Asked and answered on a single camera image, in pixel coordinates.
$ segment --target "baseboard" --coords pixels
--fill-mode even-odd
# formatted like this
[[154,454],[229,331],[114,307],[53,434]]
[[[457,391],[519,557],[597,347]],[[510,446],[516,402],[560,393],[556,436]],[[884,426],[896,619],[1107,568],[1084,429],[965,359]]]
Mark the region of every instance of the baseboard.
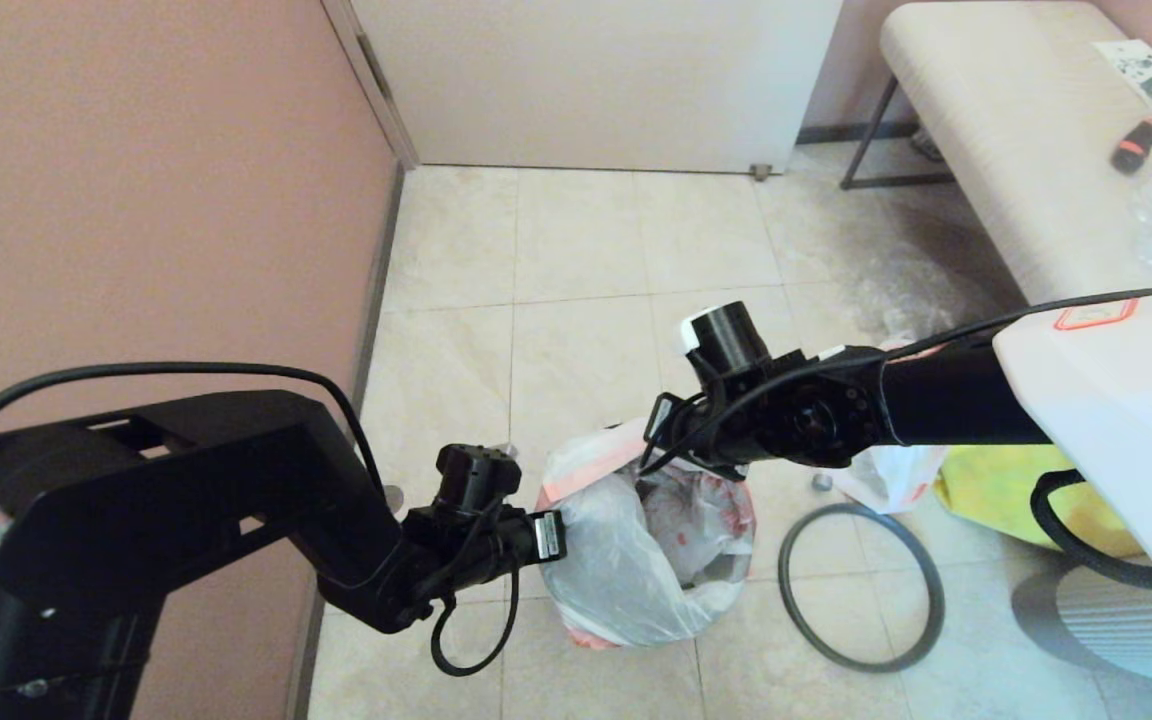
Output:
[[[869,123],[855,123],[850,126],[820,126],[799,129],[799,137],[795,145],[814,145],[817,142],[848,142],[859,141],[865,137],[865,128]],[[918,132],[918,123],[890,122],[879,123],[874,138],[887,141],[892,137],[909,137]]]
[[[401,162],[394,169],[394,183],[389,191],[389,209],[385,214],[385,229],[380,245],[376,248],[376,257],[371,262],[367,276],[367,314],[362,325],[358,363],[349,393],[349,404],[356,414],[362,414],[362,396],[367,388],[367,373],[371,369],[371,351],[376,347],[376,332],[380,327],[380,302],[385,295],[385,278],[389,274],[389,256],[394,247],[394,233],[397,232],[397,205],[403,196],[403,177],[406,172]],[[310,717],[310,694],[314,689],[314,665],[319,655],[319,632],[323,629],[323,596],[317,591],[317,584],[310,583],[310,611],[302,626],[301,655],[291,670],[293,689],[288,697],[288,720],[306,720]]]

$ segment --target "white plastic bag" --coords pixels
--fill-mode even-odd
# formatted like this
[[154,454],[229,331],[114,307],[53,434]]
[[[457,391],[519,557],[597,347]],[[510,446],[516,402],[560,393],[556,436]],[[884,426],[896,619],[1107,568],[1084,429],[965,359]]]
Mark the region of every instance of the white plastic bag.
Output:
[[912,510],[937,479],[946,452],[940,445],[870,447],[851,458],[850,468],[833,470],[833,484],[882,515]]
[[637,477],[645,424],[575,439],[545,464],[538,510],[562,510],[567,558],[540,568],[581,646],[696,637],[732,608],[749,574],[745,484],[682,461]]

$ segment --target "bench leg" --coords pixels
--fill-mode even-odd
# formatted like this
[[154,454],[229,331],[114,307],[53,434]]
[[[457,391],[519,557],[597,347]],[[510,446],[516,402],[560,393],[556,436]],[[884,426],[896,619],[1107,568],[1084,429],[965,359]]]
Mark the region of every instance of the bench leg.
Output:
[[878,108],[874,116],[869,120],[869,128],[865,128],[865,136],[861,138],[861,146],[856,149],[856,154],[851,158],[851,165],[847,167],[847,173],[842,176],[842,182],[838,183],[842,190],[859,190],[867,187],[896,187],[905,184],[933,184],[942,182],[954,182],[954,173],[931,173],[923,176],[888,176],[879,179],[856,179],[856,170],[861,168],[861,160],[865,159],[869,151],[869,143],[878,135],[878,127],[882,123],[882,115],[887,113],[887,106],[892,103],[892,97],[896,94],[896,76],[887,81],[887,88],[882,89],[882,97],[878,100]]

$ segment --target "door hinge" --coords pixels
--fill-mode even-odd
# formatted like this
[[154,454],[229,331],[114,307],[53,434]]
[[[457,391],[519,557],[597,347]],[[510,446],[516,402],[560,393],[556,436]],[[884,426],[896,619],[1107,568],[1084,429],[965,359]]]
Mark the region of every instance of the door hinge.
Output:
[[380,59],[376,58],[376,50],[371,46],[371,40],[367,40],[365,32],[358,33],[358,50],[362,50],[362,59],[367,61],[371,77],[376,78],[376,86],[380,88],[380,94],[385,97],[385,100],[393,101],[394,94],[389,91],[389,82],[385,78],[385,71],[380,69]]

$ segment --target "white door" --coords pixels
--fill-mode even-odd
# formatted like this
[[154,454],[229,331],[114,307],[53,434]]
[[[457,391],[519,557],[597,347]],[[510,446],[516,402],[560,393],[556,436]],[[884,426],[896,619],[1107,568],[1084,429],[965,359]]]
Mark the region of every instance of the white door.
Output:
[[841,0],[353,0],[422,162],[780,172]]

